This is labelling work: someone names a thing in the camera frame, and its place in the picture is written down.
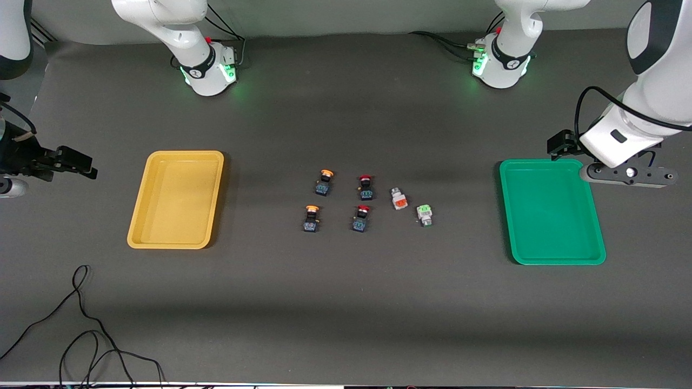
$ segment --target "black wire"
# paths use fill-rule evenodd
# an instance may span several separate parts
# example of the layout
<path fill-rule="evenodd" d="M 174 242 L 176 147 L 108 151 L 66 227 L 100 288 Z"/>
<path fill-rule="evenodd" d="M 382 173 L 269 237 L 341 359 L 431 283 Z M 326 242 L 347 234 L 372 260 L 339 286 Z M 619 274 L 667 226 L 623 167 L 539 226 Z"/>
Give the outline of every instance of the black wire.
<path fill-rule="evenodd" d="M 664 122 L 662 120 L 654 119 L 654 118 L 651 118 L 647 115 L 644 115 L 643 113 L 641 113 L 639 111 L 635 111 L 633 108 L 625 105 L 622 101 L 618 100 L 616 97 L 614 97 L 610 93 L 604 91 L 601 87 L 596 87 L 596 86 L 592 85 L 592 86 L 584 89 L 581 92 L 579 99 L 576 101 L 576 109 L 574 110 L 574 135 L 576 136 L 577 139 L 579 139 L 579 113 L 581 111 L 581 103 L 584 101 L 584 96 L 586 96 L 586 94 L 589 91 L 596 91 L 596 92 L 600 93 L 603 97 L 607 98 L 608 100 L 610 100 L 611 103 L 620 107 L 624 111 L 627 111 L 629 114 L 632 114 L 633 116 L 636 116 L 636 117 L 638 117 L 642 120 L 645 120 L 649 123 L 659 125 L 659 126 L 665 127 L 665 128 L 677 129 L 680 131 L 688 131 L 688 132 L 692 131 L 692 128 L 690 128 L 690 127 Z"/>
<path fill-rule="evenodd" d="M 180 68 L 180 62 L 178 62 L 178 66 L 173 65 L 173 60 L 176 60 L 175 55 L 171 55 L 171 60 L 170 60 L 170 65 L 173 69 L 179 69 Z"/>
<path fill-rule="evenodd" d="M 465 56 L 465 55 L 461 55 L 461 54 L 457 53 L 456 51 L 452 50 L 452 48 L 448 47 L 445 43 L 450 42 L 449 44 L 453 44 L 453 45 L 455 45 L 455 47 L 460 47 L 460 48 L 466 47 L 466 45 L 461 45 L 461 44 L 458 44 L 456 42 L 452 42 L 451 40 L 446 39 L 445 37 L 441 37 L 438 34 L 429 33 L 427 31 L 413 31 L 412 33 L 409 33 L 409 34 L 423 35 L 426 37 L 430 37 L 433 40 L 435 40 L 437 43 L 439 43 L 440 46 L 442 46 L 442 48 L 445 51 L 447 51 L 447 53 L 450 53 L 451 55 L 454 55 L 457 58 L 461 58 L 462 60 L 474 60 L 473 57 L 469 57 L 469 56 Z"/>
<path fill-rule="evenodd" d="M 31 33 L 31 36 L 34 38 L 34 41 L 39 44 L 41 47 L 45 48 L 46 47 L 46 42 L 43 42 L 40 40 L 34 33 Z"/>
<path fill-rule="evenodd" d="M 209 7 L 209 9 L 214 13 L 214 15 L 216 15 L 216 16 L 219 18 L 219 20 L 221 21 L 221 23 L 223 23 L 224 26 L 226 26 L 226 27 L 229 29 L 231 35 L 234 35 L 236 38 L 238 38 L 238 39 L 240 39 L 240 40 L 242 40 L 242 41 L 245 40 L 245 38 L 243 38 L 242 36 L 240 36 L 240 35 L 238 35 L 238 34 L 235 33 L 235 31 L 228 25 L 228 23 L 226 23 L 225 20 L 223 20 L 223 19 L 221 18 L 221 16 L 216 12 L 216 10 L 214 9 L 214 7 L 211 6 L 211 4 L 207 3 L 207 7 Z M 207 19 L 211 24 L 214 24 L 214 22 L 212 22 L 211 20 L 209 20 L 209 18 L 206 18 L 206 19 Z"/>
<path fill-rule="evenodd" d="M 239 41 L 245 40 L 245 38 L 241 37 L 240 35 L 238 35 L 236 33 L 232 33 L 230 31 L 224 29 L 223 27 L 219 26 L 218 24 L 214 23 L 211 19 L 209 19 L 209 17 L 204 17 L 204 19 L 206 19 L 206 21 L 208 21 L 212 26 L 218 28 L 221 31 L 224 31 L 226 34 L 232 35 L 233 37 L 235 37 L 235 39 L 238 39 Z"/>
<path fill-rule="evenodd" d="M 93 365 L 94 360 L 96 360 L 96 356 L 98 355 L 98 336 L 96 334 L 99 334 L 98 331 L 95 329 L 88 329 L 87 331 L 82 332 L 81 334 L 77 335 L 76 338 L 74 338 L 71 342 L 70 345 L 67 346 L 65 351 L 62 352 L 62 356 L 60 357 L 60 364 L 57 366 L 57 377 L 58 381 L 60 383 L 60 386 L 58 388 L 62 389 L 62 366 L 65 363 L 65 358 L 67 357 L 67 353 L 70 352 L 70 349 L 72 346 L 77 343 L 78 340 L 80 340 L 84 335 L 90 334 L 93 336 L 94 342 L 96 344 L 96 347 L 94 348 L 93 351 L 93 356 L 91 357 L 91 363 L 89 364 L 89 367 Z M 89 369 L 89 372 L 86 374 L 86 385 L 89 386 L 89 375 L 91 374 L 91 369 Z"/>
<path fill-rule="evenodd" d="M 38 41 L 38 42 L 41 42 L 41 44 L 45 44 L 45 43 L 47 42 L 47 41 L 44 41 L 43 39 L 38 38 L 38 37 L 36 36 L 36 34 L 34 34 L 33 31 L 31 32 L 31 36 L 34 38 L 34 40 L 36 40 L 36 41 Z"/>
<path fill-rule="evenodd" d="M 426 37 L 431 37 L 431 38 L 435 39 L 435 40 L 438 41 L 438 42 L 444 42 L 444 43 L 446 43 L 446 44 L 448 44 L 448 45 L 450 45 L 450 46 L 460 47 L 460 48 L 466 48 L 466 45 L 465 45 L 465 44 L 461 44 L 461 43 L 457 43 L 457 42 L 451 41 L 451 40 L 449 40 L 449 39 L 443 37 L 442 35 L 438 35 L 438 34 L 435 34 L 435 33 L 431 33 L 431 32 L 428 32 L 428 31 L 412 31 L 412 32 L 409 33 L 409 34 L 413 34 L 413 35 L 424 35 L 424 36 L 426 36 Z"/>
<path fill-rule="evenodd" d="M 498 13 L 497 15 L 495 15 L 495 17 L 493 18 L 493 20 L 490 21 L 490 24 L 488 24 L 488 28 L 485 29 L 485 33 L 489 33 L 489 32 L 491 32 L 491 31 L 493 30 L 493 27 L 492 27 L 493 23 L 495 23 L 495 20 L 497 20 L 498 17 L 502 16 L 502 13 L 503 13 L 503 12 L 500 11 L 500 13 Z"/>
<path fill-rule="evenodd" d="M 84 280 L 82 280 L 82 281 L 79 283 L 79 285 L 78 285 L 79 287 L 82 286 L 82 282 L 84 282 Z M 19 342 L 21 342 L 21 340 L 24 338 L 24 336 L 26 335 L 26 333 L 29 332 L 29 330 L 31 329 L 31 327 L 35 326 L 36 324 L 40 324 L 40 323 L 42 323 L 42 322 L 48 320 L 52 315 L 55 314 L 55 312 L 58 311 L 58 309 L 62 308 L 62 306 L 65 304 L 65 302 L 66 302 L 70 297 L 72 297 L 75 293 L 77 293 L 77 290 L 72 290 L 72 292 L 70 292 L 70 294 L 68 294 L 67 296 L 65 296 L 65 298 L 62 299 L 62 301 L 60 302 L 60 304 L 58 304 L 57 307 L 56 307 L 51 313 L 49 313 L 46 317 L 44 317 L 43 319 L 41 319 L 41 320 L 39 320 L 39 321 L 37 321 L 37 322 L 34 322 L 34 323 L 29 324 L 29 326 L 24 330 L 24 332 L 22 332 L 21 335 L 19 335 L 19 338 L 15 341 L 15 343 L 12 344 L 12 346 L 10 346 L 10 348 L 9 348 L 7 351 L 5 351 L 5 353 L 2 354 L 2 356 L 0 356 L 0 361 L 2 361 L 2 360 L 7 356 L 7 354 L 9 354 L 10 351 L 12 351 L 12 350 L 19 344 Z"/>
<path fill-rule="evenodd" d="M 12 108 L 8 103 L 6 103 L 4 101 L 0 101 L 0 105 L 7 108 L 8 110 L 10 110 L 10 112 L 17 115 L 20 119 L 22 119 L 26 124 L 29 125 L 29 128 L 31 128 L 31 132 L 36 134 L 36 126 L 34 126 L 34 123 L 32 123 L 31 120 L 29 120 L 29 118 L 27 118 L 25 115 L 23 115 L 21 112 L 17 111 L 16 109 Z"/>
<path fill-rule="evenodd" d="M 495 30 L 500 25 L 500 23 L 502 23 L 503 20 L 504 20 L 504 16 L 500 20 L 498 20 L 498 22 L 495 23 L 492 27 L 490 27 L 490 30 L 488 30 L 487 32 L 489 33 L 492 30 Z"/>
<path fill-rule="evenodd" d="M 39 33 L 41 33 L 41 35 L 45 36 L 46 39 L 47 39 L 49 42 L 55 42 L 55 40 L 56 40 L 55 37 L 54 37 L 52 34 L 50 34 L 45 28 L 43 28 L 43 26 L 41 26 L 41 25 L 40 25 L 37 21 L 35 21 L 34 19 L 31 19 L 31 26 L 32 26 L 36 31 L 38 31 Z"/>
<path fill-rule="evenodd" d="M 98 326 L 100 327 L 101 332 L 103 332 L 103 334 L 106 336 L 106 338 L 108 338 L 108 341 L 111 342 L 111 346 L 114 349 L 119 351 L 118 357 L 120 358 L 120 364 L 122 364 L 122 371 L 125 372 L 125 375 L 130 380 L 130 382 L 133 382 L 134 380 L 132 379 L 132 376 L 130 375 L 129 371 L 127 370 L 127 366 L 125 365 L 125 360 L 122 358 L 122 354 L 120 353 L 122 350 L 120 350 L 118 348 L 118 346 L 116 345 L 116 342 L 113 340 L 113 337 L 108 333 L 108 331 L 106 330 L 106 327 L 103 325 L 103 322 L 101 320 L 93 317 L 93 316 L 90 316 L 87 313 L 87 311 L 84 309 L 84 301 L 82 299 L 82 292 L 80 291 L 79 287 L 77 286 L 77 283 L 75 282 L 75 277 L 77 276 L 77 273 L 82 268 L 84 269 L 84 275 L 82 276 L 82 280 L 79 283 L 79 285 L 81 285 L 84 282 L 84 280 L 87 278 L 87 274 L 89 273 L 89 268 L 86 265 L 81 265 L 77 268 L 77 270 L 75 270 L 75 273 L 72 275 L 72 287 L 77 292 L 77 298 L 79 300 L 80 311 L 82 312 L 82 316 L 84 316 L 85 318 L 94 320 L 96 323 L 98 323 Z"/>
<path fill-rule="evenodd" d="M 81 271 L 83 271 L 84 274 L 82 275 L 81 279 L 79 279 L 79 281 L 78 281 L 78 274 Z M 40 323 L 44 322 L 45 320 L 48 320 L 51 316 L 53 316 L 55 314 L 55 312 L 57 312 L 60 308 L 62 308 L 62 306 L 65 304 L 65 302 L 70 297 L 77 294 L 77 297 L 79 300 L 79 305 L 80 305 L 80 311 L 81 311 L 82 315 L 85 318 L 88 318 L 90 320 L 94 320 L 96 323 L 98 323 L 100 331 L 98 331 L 96 329 L 90 329 L 90 330 L 82 332 L 79 336 L 77 336 L 75 339 L 73 339 L 72 342 L 70 343 L 70 345 L 65 349 L 65 351 L 63 352 L 62 358 L 60 359 L 60 366 L 59 366 L 59 374 L 58 375 L 59 375 L 60 383 L 61 383 L 60 388 L 62 389 L 62 366 L 64 364 L 64 360 L 66 358 L 66 355 L 69 352 L 69 350 L 72 348 L 72 346 L 78 340 L 80 340 L 83 336 L 85 336 L 86 334 L 91 334 L 94 337 L 95 343 L 96 343 L 96 350 L 94 351 L 94 356 L 91 358 L 91 362 L 89 364 L 89 370 L 88 370 L 86 376 L 84 377 L 84 380 L 86 381 L 86 386 L 89 386 L 89 379 L 91 378 L 91 372 L 93 372 L 93 370 L 97 366 L 97 364 L 103 359 L 103 357 L 105 355 L 107 355 L 111 352 L 115 352 L 118 355 L 118 358 L 120 359 L 120 363 L 122 365 L 122 371 L 125 373 L 128 380 L 130 381 L 130 383 L 134 384 L 134 380 L 132 379 L 132 376 L 130 375 L 129 371 L 127 370 L 127 366 L 125 365 L 125 360 L 122 357 L 123 354 L 133 356 L 133 357 L 140 359 L 140 360 L 143 360 L 143 361 L 149 361 L 149 362 L 154 363 L 156 365 L 156 371 L 158 373 L 159 383 L 163 387 L 163 380 L 165 379 L 165 375 L 163 374 L 163 369 L 161 367 L 161 364 L 158 361 L 156 361 L 155 359 L 147 358 L 145 356 L 134 354 L 133 352 L 127 352 L 127 351 L 124 351 L 124 350 L 121 350 L 120 348 L 118 348 L 118 346 L 116 345 L 116 342 L 113 340 L 113 337 L 110 335 L 110 333 L 106 330 L 105 326 L 103 325 L 103 322 L 101 320 L 99 320 L 98 318 L 90 316 L 87 313 L 86 309 L 84 308 L 84 299 L 83 299 L 82 292 L 81 292 L 80 288 L 81 288 L 82 284 L 84 284 L 84 281 L 86 280 L 88 274 L 89 274 L 89 267 L 87 265 L 79 266 L 75 270 L 74 274 L 72 275 L 72 288 L 73 288 L 73 290 L 70 293 L 68 293 L 68 295 L 62 299 L 60 304 L 58 304 L 58 306 L 56 308 L 54 308 L 54 310 L 51 313 L 49 313 L 46 317 L 44 317 L 43 319 L 41 319 L 37 322 L 31 323 L 24 330 L 24 332 L 21 333 L 21 335 L 15 341 L 15 343 L 12 344 L 12 346 L 10 346 L 10 348 L 7 351 L 5 351 L 5 353 L 2 354 L 2 356 L 0 356 L 0 360 L 4 359 L 21 342 L 21 340 L 29 332 L 31 327 L 33 327 L 34 325 L 40 324 Z M 104 336 L 105 338 L 107 338 L 108 341 L 111 343 L 111 346 L 113 347 L 113 349 L 104 352 L 104 354 L 102 354 L 101 357 L 99 357 L 96 361 L 94 361 L 95 356 L 98 353 L 98 345 L 99 345 L 98 337 L 96 336 L 97 334 L 100 334 L 100 335 Z"/>
<path fill-rule="evenodd" d="M 143 360 L 143 361 L 149 361 L 149 362 L 152 362 L 153 364 L 155 364 L 155 365 L 156 365 L 156 373 L 158 374 L 158 383 L 159 383 L 159 385 L 163 388 L 163 382 L 164 382 L 164 380 L 165 380 L 165 375 L 163 374 L 163 368 L 161 367 L 161 364 L 160 364 L 158 361 L 156 361 L 155 359 L 147 358 L 146 356 L 137 355 L 137 354 L 135 354 L 135 353 L 133 353 L 133 352 L 122 351 L 122 350 L 116 350 L 116 349 L 110 349 L 110 350 L 104 352 L 103 354 L 101 354 L 101 356 L 98 357 L 98 359 L 96 360 L 96 362 L 95 362 L 95 363 L 92 363 L 92 364 L 89 366 L 89 371 L 87 372 L 87 374 L 86 374 L 87 376 L 86 376 L 84 379 L 88 379 L 89 375 L 96 369 L 96 367 L 97 367 L 98 364 L 101 362 L 101 360 L 103 360 L 103 358 L 106 357 L 106 355 L 108 355 L 108 354 L 110 354 L 110 353 L 112 353 L 112 352 L 116 352 L 116 353 L 119 353 L 119 354 L 125 354 L 125 355 L 129 355 L 129 356 L 133 356 L 133 357 L 135 357 L 135 358 L 137 358 L 137 359 L 141 359 L 141 360 Z"/>
<path fill-rule="evenodd" d="M 651 165 L 653 165 L 653 161 L 656 159 L 656 152 L 653 150 L 644 150 L 643 152 L 641 152 L 639 157 L 643 157 L 646 153 L 651 153 L 651 160 L 649 160 L 649 167 L 651 167 Z"/>

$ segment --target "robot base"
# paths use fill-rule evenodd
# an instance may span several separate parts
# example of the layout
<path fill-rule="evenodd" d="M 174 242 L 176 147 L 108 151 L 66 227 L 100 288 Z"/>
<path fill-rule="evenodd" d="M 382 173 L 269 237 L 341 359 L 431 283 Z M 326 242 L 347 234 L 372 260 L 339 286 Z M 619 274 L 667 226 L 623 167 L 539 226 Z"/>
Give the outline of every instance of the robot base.
<path fill-rule="evenodd" d="M 491 33 L 477 39 L 475 43 L 483 44 L 486 48 L 489 48 L 497 36 L 497 34 Z M 523 64 L 519 64 L 519 61 L 517 61 L 518 66 L 516 69 L 507 70 L 492 53 L 486 50 L 474 63 L 471 74 L 480 78 L 489 87 L 506 89 L 516 84 L 519 78 L 526 74 L 526 68 L 530 60 L 531 57 L 529 56 Z"/>
<path fill-rule="evenodd" d="M 189 77 L 181 69 L 185 76 L 185 82 L 192 87 L 195 93 L 201 96 L 218 95 L 236 80 L 233 48 L 225 47 L 217 42 L 211 43 L 210 46 L 216 53 L 216 60 L 203 78 Z"/>

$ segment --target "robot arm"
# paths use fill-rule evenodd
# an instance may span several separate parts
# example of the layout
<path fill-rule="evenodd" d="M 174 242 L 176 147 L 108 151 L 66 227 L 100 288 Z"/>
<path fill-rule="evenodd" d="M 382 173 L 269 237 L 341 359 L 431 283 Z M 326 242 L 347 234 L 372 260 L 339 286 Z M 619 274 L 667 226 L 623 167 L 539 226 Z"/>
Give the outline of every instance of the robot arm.
<path fill-rule="evenodd" d="M 17 78 L 29 69 L 31 0 L 0 1 L 0 80 Z"/>
<path fill-rule="evenodd" d="M 512 87 L 526 73 L 529 53 L 543 31 L 538 12 L 575 10 L 589 1 L 495 0 L 505 17 L 502 32 L 490 32 L 476 40 L 477 45 L 485 45 L 489 50 L 485 50 L 472 74 L 493 88 Z"/>
<path fill-rule="evenodd" d="M 692 1 L 650 0 L 637 11 L 627 34 L 630 65 L 638 75 L 622 102 L 666 123 L 692 125 Z M 610 105 L 580 141 L 615 168 L 636 153 L 679 133 Z"/>
<path fill-rule="evenodd" d="M 24 74 L 33 56 L 30 36 L 31 0 L 0 1 L 0 80 Z M 26 182 L 2 175 L 34 176 L 45 181 L 54 172 L 72 172 L 95 179 L 98 171 L 91 167 L 91 157 L 67 146 L 46 149 L 36 139 L 34 125 L 21 112 L 9 105 L 10 96 L 0 93 L 0 198 L 18 197 L 26 192 Z M 7 109 L 25 121 L 26 131 L 7 121 Z"/>
<path fill-rule="evenodd" d="M 204 19 L 206 0 L 111 0 L 125 21 L 159 38 L 181 64 L 185 81 L 202 96 L 221 93 L 236 80 L 235 52 L 208 42 L 192 25 Z"/>
<path fill-rule="evenodd" d="M 660 188 L 674 184 L 677 172 L 654 165 L 655 149 L 669 136 L 691 131 L 692 0 L 649 0 L 632 18 L 627 51 L 637 81 L 621 101 L 611 99 L 601 117 L 579 134 L 563 130 L 548 140 L 553 159 L 589 154 L 596 159 L 582 171 L 587 181 Z M 643 161 L 645 154 L 651 159 Z"/>

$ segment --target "tray rim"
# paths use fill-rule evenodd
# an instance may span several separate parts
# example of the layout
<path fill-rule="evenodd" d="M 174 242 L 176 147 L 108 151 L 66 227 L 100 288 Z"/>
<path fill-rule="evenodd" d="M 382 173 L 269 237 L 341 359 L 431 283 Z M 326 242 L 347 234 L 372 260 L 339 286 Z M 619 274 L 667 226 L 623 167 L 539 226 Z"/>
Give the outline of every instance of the tray rim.
<path fill-rule="evenodd" d="M 533 266 L 593 266 L 593 265 L 599 265 L 605 262 L 606 260 L 606 246 L 605 243 L 603 242 L 603 233 L 601 232 L 601 223 L 599 222 L 598 219 L 598 212 L 596 211 L 596 204 L 594 203 L 594 197 L 593 193 L 591 192 L 591 186 L 589 185 L 588 182 L 582 180 L 577 176 L 579 181 L 581 181 L 581 189 L 586 195 L 586 200 L 587 200 L 587 206 L 592 210 L 592 227 L 594 229 L 594 232 L 596 233 L 596 238 L 597 238 L 597 245 L 598 245 L 598 250 L 600 252 L 600 256 L 595 259 L 595 260 L 560 260 L 560 259 L 553 259 L 553 260 L 545 260 L 545 261 L 531 261 L 531 260 L 526 260 L 523 257 L 521 257 L 516 250 L 516 238 L 514 236 L 513 232 L 513 220 L 511 217 L 511 206 L 509 205 L 509 195 L 507 193 L 507 181 L 506 181 L 506 173 L 507 173 L 507 168 L 510 165 L 513 164 L 519 164 L 519 163 L 560 163 L 560 164 L 572 164 L 578 166 L 580 169 L 584 166 L 582 162 L 576 160 L 576 159 L 561 159 L 557 161 L 551 161 L 550 159 L 507 159 L 501 162 L 500 164 L 500 183 L 502 184 L 502 198 L 504 201 L 504 213 L 505 217 L 507 220 L 507 232 L 509 234 L 509 241 L 510 241 L 510 247 L 511 247 L 511 252 L 512 256 L 514 257 L 514 260 L 518 262 L 519 264 L 522 265 L 533 265 Z"/>
<path fill-rule="evenodd" d="M 219 166 L 217 168 L 217 178 L 214 182 L 214 192 L 212 195 L 212 205 L 211 211 L 209 213 L 209 220 L 207 222 L 207 232 L 204 240 L 199 244 L 171 244 L 171 243 L 137 243 L 133 239 L 135 225 L 137 224 L 138 217 L 142 212 L 140 206 L 143 201 L 145 183 L 147 182 L 149 175 L 151 174 L 151 164 L 154 159 L 161 155 L 175 156 L 175 155 L 190 155 L 190 154 L 213 154 L 217 157 L 219 161 Z M 214 218 L 216 216 L 217 201 L 219 198 L 219 188 L 221 186 L 221 175 L 224 170 L 224 154 L 218 150 L 157 150 L 152 152 L 147 157 L 147 162 L 144 165 L 144 172 L 142 174 L 142 181 L 139 185 L 139 190 L 137 192 L 137 200 L 135 201 L 134 211 L 132 212 L 132 219 L 130 220 L 129 230 L 127 231 L 127 244 L 132 248 L 147 248 L 147 249 L 170 249 L 170 250 L 199 250 L 200 248 L 205 248 L 209 241 L 211 240 L 211 232 L 214 224 Z"/>

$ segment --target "wall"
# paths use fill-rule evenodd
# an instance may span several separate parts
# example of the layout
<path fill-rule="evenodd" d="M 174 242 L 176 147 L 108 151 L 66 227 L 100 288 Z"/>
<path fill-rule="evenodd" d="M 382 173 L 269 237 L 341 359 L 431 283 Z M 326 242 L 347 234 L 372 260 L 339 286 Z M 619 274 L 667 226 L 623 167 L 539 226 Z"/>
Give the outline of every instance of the wall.
<path fill-rule="evenodd" d="M 644 0 L 592 0 L 583 9 L 543 14 L 549 30 L 627 26 Z M 481 31 L 499 11 L 492 0 L 209 0 L 241 35 Z M 156 42 L 121 20 L 110 0 L 34 0 L 33 16 L 60 39 L 88 44 Z M 202 33 L 227 37 L 206 22 Z"/>

